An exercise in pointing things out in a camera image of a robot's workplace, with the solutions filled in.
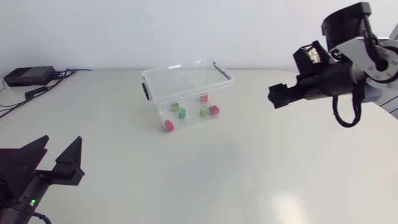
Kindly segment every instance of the white wall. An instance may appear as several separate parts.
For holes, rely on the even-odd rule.
[[[3,0],[0,77],[16,67],[149,68],[205,57],[229,69],[296,70],[292,54],[325,44],[324,18],[356,2]],[[388,36],[398,2],[370,2],[373,31]]]

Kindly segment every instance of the white table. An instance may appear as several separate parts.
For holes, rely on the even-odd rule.
[[[275,110],[268,87],[291,86],[296,74],[231,73],[218,119],[166,133],[140,71],[78,72],[0,119],[0,147],[47,134],[38,169],[52,169],[83,138],[80,185],[51,186],[36,210],[54,224],[398,223],[395,118],[370,103],[342,128],[331,98]],[[0,103],[30,89],[8,88]],[[352,119],[349,96],[340,110]]]

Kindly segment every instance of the black cable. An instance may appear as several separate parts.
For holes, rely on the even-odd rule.
[[[333,96],[333,114],[335,115],[335,118],[339,124],[341,124],[344,128],[352,128],[356,124],[358,124],[359,120],[361,119],[361,113],[362,113],[362,108],[361,108],[361,103],[355,103],[353,99],[353,108],[354,108],[354,113],[355,113],[355,118],[352,123],[347,123],[343,121],[343,119],[340,117],[338,114],[337,110],[337,102],[338,102],[338,96],[335,95]]]
[[[43,220],[45,222],[45,224],[51,224],[51,221],[49,220],[49,218],[47,218],[43,214],[34,212],[32,216],[39,218],[39,220]]]
[[[376,68],[379,71],[384,71],[388,67],[388,63],[383,62],[379,52],[377,51],[376,44],[379,42],[379,39],[372,33],[371,25],[369,23],[368,16],[364,16],[363,18],[365,30],[363,32],[364,43],[366,47],[366,51],[368,52],[371,60],[376,64]]]
[[[6,86],[4,85],[4,80],[2,80],[2,89],[0,90],[0,93],[3,91],[3,90],[5,90],[6,89]]]
[[[28,99],[28,100],[24,100],[24,101],[22,101],[22,102],[20,102],[20,103],[14,104],[14,105],[9,105],[9,106],[3,106],[3,105],[1,105],[1,106],[3,106],[3,107],[11,107],[11,106],[14,106],[14,107],[8,108],[8,109],[4,109],[4,110],[0,110],[0,112],[2,112],[2,111],[7,111],[7,112],[3,113],[2,115],[0,115],[0,118],[3,118],[5,115],[9,114],[11,111],[17,109],[17,108],[20,107],[20,106],[23,106],[24,104],[26,104],[27,102],[33,100],[34,98],[37,98],[37,97],[39,97],[39,96],[41,96],[41,95],[47,93],[48,91],[52,90],[52,89],[53,89],[54,87],[56,87],[59,83],[61,83],[62,80],[64,80],[64,79],[70,77],[70,76],[73,75],[75,72],[77,72],[77,70],[70,70],[69,68],[66,69],[65,71],[62,71],[62,72],[55,72],[55,76],[54,76],[54,77],[58,77],[58,79],[57,79],[57,81],[56,81],[53,85],[48,86],[48,89],[47,89],[46,91],[43,91],[42,93],[39,93],[38,95],[35,95],[35,96],[33,96],[32,98],[30,98],[30,99]]]

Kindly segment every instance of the cube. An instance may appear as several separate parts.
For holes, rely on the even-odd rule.
[[[172,103],[172,111],[180,110],[180,105],[178,103]]]
[[[206,93],[200,95],[200,101],[201,102],[207,102],[208,101],[208,95]]]
[[[166,120],[166,121],[164,122],[164,126],[165,126],[165,128],[166,128],[166,130],[167,130],[168,132],[171,132],[171,131],[174,130],[174,125],[173,125],[173,123],[172,123],[171,121],[169,121],[169,120]]]
[[[200,110],[199,110],[200,116],[201,116],[201,117],[206,116],[206,115],[207,115],[207,111],[208,111],[207,106],[202,106],[202,107],[200,108]]]
[[[216,105],[209,107],[209,112],[211,115],[216,115],[220,112],[220,109]]]
[[[185,108],[181,108],[180,111],[178,112],[178,117],[180,119],[185,119],[185,116],[187,115],[187,111]]]

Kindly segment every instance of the red cube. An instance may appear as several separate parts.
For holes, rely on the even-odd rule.
[[[166,128],[166,130],[167,130],[168,132],[171,132],[171,131],[174,130],[174,125],[173,125],[173,123],[172,123],[171,121],[169,121],[169,120],[166,120],[166,121],[164,122],[164,126],[165,126],[165,128]]]
[[[201,102],[207,102],[207,101],[208,101],[208,96],[207,96],[207,94],[201,94],[201,95],[200,95],[200,101],[201,101]]]
[[[218,112],[220,112],[220,109],[216,105],[214,106],[209,106],[209,111],[211,115],[216,115]]]

